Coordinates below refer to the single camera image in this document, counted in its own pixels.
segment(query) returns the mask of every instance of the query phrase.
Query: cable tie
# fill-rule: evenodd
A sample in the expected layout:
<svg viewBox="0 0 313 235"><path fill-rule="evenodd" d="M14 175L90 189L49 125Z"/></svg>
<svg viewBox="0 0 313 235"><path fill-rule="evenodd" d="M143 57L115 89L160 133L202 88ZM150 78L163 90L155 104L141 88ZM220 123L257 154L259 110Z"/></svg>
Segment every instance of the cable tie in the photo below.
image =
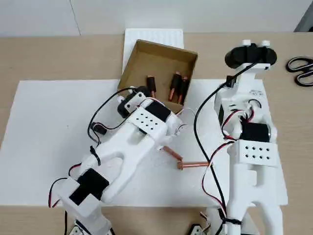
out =
<svg viewBox="0 0 313 235"><path fill-rule="evenodd" d="M96 150L93 148L93 146L90 146L90 153L95 156L95 158L98 161L98 165L100 166L101 165L100 158L99 158L98 154L96 153Z"/></svg>

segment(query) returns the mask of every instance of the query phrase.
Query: white wall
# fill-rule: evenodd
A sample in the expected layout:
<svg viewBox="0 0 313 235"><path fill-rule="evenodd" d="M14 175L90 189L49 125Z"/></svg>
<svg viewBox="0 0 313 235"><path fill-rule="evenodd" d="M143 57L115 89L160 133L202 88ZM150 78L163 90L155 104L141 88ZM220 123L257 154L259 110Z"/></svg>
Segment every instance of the white wall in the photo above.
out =
<svg viewBox="0 0 313 235"><path fill-rule="evenodd" d="M69 0L0 0L0 36L79 35Z"/></svg>
<svg viewBox="0 0 313 235"><path fill-rule="evenodd" d="M294 31L312 0L71 0L82 34ZM0 0L0 36L79 35L70 0Z"/></svg>

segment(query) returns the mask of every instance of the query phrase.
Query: black wire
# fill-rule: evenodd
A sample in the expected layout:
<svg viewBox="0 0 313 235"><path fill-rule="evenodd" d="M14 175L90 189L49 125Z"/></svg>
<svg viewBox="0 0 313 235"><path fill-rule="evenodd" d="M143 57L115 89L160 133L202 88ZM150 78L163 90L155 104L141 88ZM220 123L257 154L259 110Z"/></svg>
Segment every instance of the black wire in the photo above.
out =
<svg viewBox="0 0 313 235"><path fill-rule="evenodd" d="M94 155L94 157L96 158L96 160L98 162L98 166L100 166L101 165L100 158L99 158L98 154L96 153L96 150L93 148L93 146L90 146L90 153L92 155Z"/></svg>
<svg viewBox="0 0 313 235"><path fill-rule="evenodd" d="M64 235L67 235L67 211L64 212Z"/></svg>
<svg viewBox="0 0 313 235"><path fill-rule="evenodd" d="M59 179L56 179L56 180L52 183L52 185L51 185L51 187L50 187L50 190L49 190L49 196L48 196L48 206L49 206L49 207L51 207L52 189L53 189L53 186L55 185L56 182L58 182L58 181L60 181L60 180L66 180L66 179L67 179L67 177L61 177L61 178L59 178Z"/></svg>
<svg viewBox="0 0 313 235"><path fill-rule="evenodd" d="M94 112L94 114L93 114L93 116L92 116L92 118L91 118L91 120L90 120L90 122L89 122L88 129L87 129L87 134L88 134L89 138L92 139L94 142L96 142L96 143L98 143L98 144L100 143L100 140L99 140L99 137L98 137L97 134L96 134L96 136L98 137L98 140L96 140L94 137L92 137L92 136L90 135L91 124L92 124L94 118L96 117L96 115L98 114L98 112L103 108L103 106L105 106L114 96L116 96L117 94L119 94L119 93L121 93L121 92L123 92L123 91L128 91L128 90L137 91L137 88L134 88L134 87L127 87L127 88L123 88L123 89L121 89L121 90L115 92L113 95L111 95L111 96ZM107 126L105 126L105 125L103 125L103 124L102 124L102 125L103 125L107 130L114 130L114 129L120 127L120 126L125 122L126 119L124 119L124 120L123 120L120 124L118 124L116 127L107 127Z"/></svg>
<svg viewBox="0 0 313 235"><path fill-rule="evenodd" d="M114 232L113 228L110 228L110 231L111 231L112 235L115 235L115 232Z"/></svg>
<svg viewBox="0 0 313 235"><path fill-rule="evenodd" d="M250 99L248 100L248 103L250 103L250 101L256 101L259 104L259 108L262 109L262 104L260 101L258 101L257 99Z"/></svg>
<svg viewBox="0 0 313 235"><path fill-rule="evenodd" d="M204 107L204 105L208 102L208 100L209 100L210 98L212 98L220 89L222 89L226 84L229 84L232 80L234 80L236 77L238 77L239 75L241 75L241 74L244 73L245 71L247 71L247 70L249 70L250 68L252 68L253 66L255 66L255 65L258 63L259 60L260 60L260 59L258 59L257 62L255 62L255 63L253 63L253 64L251 64L251 65L245 67L243 70L241 70L241 71L239 71L238 73L236 73L236 74L235 74L234 76L232 76L231 79L229 79L228 81L222 83L214 92L212 92L212 93L204 100L204 102L200 105L200 107L199 107L198 110L197 110L197 113L196 113L196 115L195 115L195 120L194 120L194 133L195 133L195 137L196 137L197 143L198 143L198 145L199 145L199 147L200 147L200 149L201 149L201 151L202 151L203 155L205 156L205 158L206 158L206 160L207 160L208 163L210 162L210 158L209 158L209 156L207 155L207 153L205 152L205 150L204 150L204 148L203 148L203 146L202 146L202 144L201 144L201 142L200 142L198 133L197 133L197 120L198 120L198 116L199 116L199 114L200 114L200 111L202 110L202 108ZM212 171L212 175L213 175L215 184L216 184L216 186L217 186L217 188L218 188L218 191L219 191L219 194L220 194L220 197L221 197L221 200L222 200L223 207L224 207L224 209L225 209L225 211L226 211L226 203L225 203L223 191L222 191L222 189L221 189L220 183L219 183L219 181L218 181L218 179L217 179L217 176L216 176L216 174L215 174L215 171L214 171L213 166L211 165L210 168L211 168L211 171Z"/></svg>

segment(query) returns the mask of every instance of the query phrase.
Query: red wire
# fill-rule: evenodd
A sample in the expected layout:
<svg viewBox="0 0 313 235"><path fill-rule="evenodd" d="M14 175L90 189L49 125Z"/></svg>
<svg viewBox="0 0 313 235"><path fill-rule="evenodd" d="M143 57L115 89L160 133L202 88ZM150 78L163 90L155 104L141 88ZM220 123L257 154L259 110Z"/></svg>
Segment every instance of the red wire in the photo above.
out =
<svg viewBox="0 0 313 235"><path fill-rule="evenodd" d="M82 164L82 163L78 163L78 164L72 165L72 166L70 167L70 169L68 169L68 176L71 176L71 175L70 175L70 172L71 172L74 168L77 168L77 167L81 166L81 164Z"/></svg>
<svg viewBox="0 0 313 235"><path fill-rule="evenodd" d="M238 113L238 112L242 112L243 110L235 110L234 112L232 112L226 119L225 119L225 121L224 121L224 123L222 124L222 127L221 127L221 129L222 129L222 134L223 134L223 136L224 136L224 139L227 139L227 140L232 140L232 141L236 141L237 139L235 139L235 138L233 138L233 137L231 137L231 136L229 136L229 135L226 135L225 133L224 133L224 126L229 122L229 120L231 119L231 117L235 114L235 113Z"/></svg>
<svg viewBox="0 0 313 235"><path fill-rule="evenodd" d="M218 146L218 147L214 150L214 152L212 153L210 162L212 163L212 160L213 160L214 156L217 154L218 151L220 151L223 147L225 147L225 146L227 146L227 145L229 145L229 144L231 144L231 143L234 143L234 141L229 141L229 142L223 143L223 144L221 144L220 146ZM222 202L221 202L217 197L215 197L215 196L213 196L212 194L208 193L208 192L205 190L205 188L204 188L204 178L205 178L207 169L208 169L208 167L206 168L206 170L205 170L205 172L204 172L204 175L203 175L203 177L202 177L202 180L201 180L201 187L202 187L202 190L203 190L203 192L204 192L206 195L208 195L208 196L210 196L211 198L215 199L215 200L219 203L219 205L221 206L221 208L222 208L222 210L224 211L225 215L227 215L226 208L224 208Z"/></svg>
<svg viewBox="0 0 313 235"><path fill-rule="evenodd" d="M71 176L71 175L70 175L70 172L71 172L74 168L79 167L81 164L82 164L82 163L78 163L78 164L72 165L72 166L70 167L70 169L68 170L68 176ZM62 177L62 178L59 178L59 179L57 179L56 181L54 181L54 182L52 183L51 188L50 188L50 190L49 190L49 197L48 197L48 206L49 206L49 208L55 208L55 207L57 206L57 204L59 203L59 201L60 201L60 200L57 200L57 201L51 206L52 189L53 189L54 184L55 184L56 182L58 182L59 180L65 180L65 179L67 179L67 178Z"/></svg>
<svg viewBox="0 0 313 235"><path fill-rule="evenodd" d="M250 122L254 117L254 110L251 108L251 116L248 118L247 122Z"/></svg>
<svg viewBox="0 0 313 235"><path fill-rule="evenodd" d="M50 188L50 190L49 190L49 197L48 197L48 206L49 206L49 208L54 208L54 207L56 207L56 205L57 205L58 202L59 202L59 200L58 200L58 201L56 201L56 202L53 204L53 206L51 206L52 188L53 188L54 184L55 184L56 182L58 182L59 180L66 180L66 179L67 179L66 177L62 177L62 178L59 178L59 179L55 180L55 181L52 183L51 188Z"/></svg>

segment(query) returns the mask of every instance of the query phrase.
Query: black connector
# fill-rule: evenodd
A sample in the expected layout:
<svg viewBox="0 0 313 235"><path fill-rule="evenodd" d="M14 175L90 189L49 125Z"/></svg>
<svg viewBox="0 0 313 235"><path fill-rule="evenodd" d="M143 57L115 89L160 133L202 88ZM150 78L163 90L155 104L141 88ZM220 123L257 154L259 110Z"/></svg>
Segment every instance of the black connector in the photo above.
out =
<svg viewBox="0 0 313 235"><path fill-rule="evenodd" d="M148 88L145 86L140 86L137 88L137 92L142 92L146 97L151 97L151 93L149 92ZM117 107L118 113L122 116L122 118L126 118L130 112L125 108L125 104L128 103L136 94L137 92L133 92L129 94Z"/></svg>

